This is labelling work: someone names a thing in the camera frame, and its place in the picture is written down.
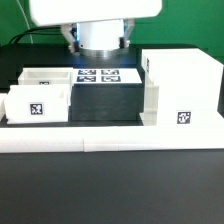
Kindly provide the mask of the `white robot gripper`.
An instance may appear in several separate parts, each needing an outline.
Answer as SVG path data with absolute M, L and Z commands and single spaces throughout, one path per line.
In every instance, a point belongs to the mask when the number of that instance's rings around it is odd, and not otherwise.
M 128 48 L 135 26 L 133 18 L 157 16 L 162 0 L 29 0 L 29 9 L 37 26 L 63 24 L 61 33 L 70 52 L 75 53 L 79 51 L 77 25 L 71 23 L 124 19 L 119 47 Z

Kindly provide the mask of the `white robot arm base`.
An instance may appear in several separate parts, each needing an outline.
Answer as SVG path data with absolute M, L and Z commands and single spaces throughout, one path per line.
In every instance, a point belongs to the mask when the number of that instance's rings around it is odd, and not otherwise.
M 70 51 L 80 55 L 110 58 L 128 46 L 123 19 L 76 24 Z

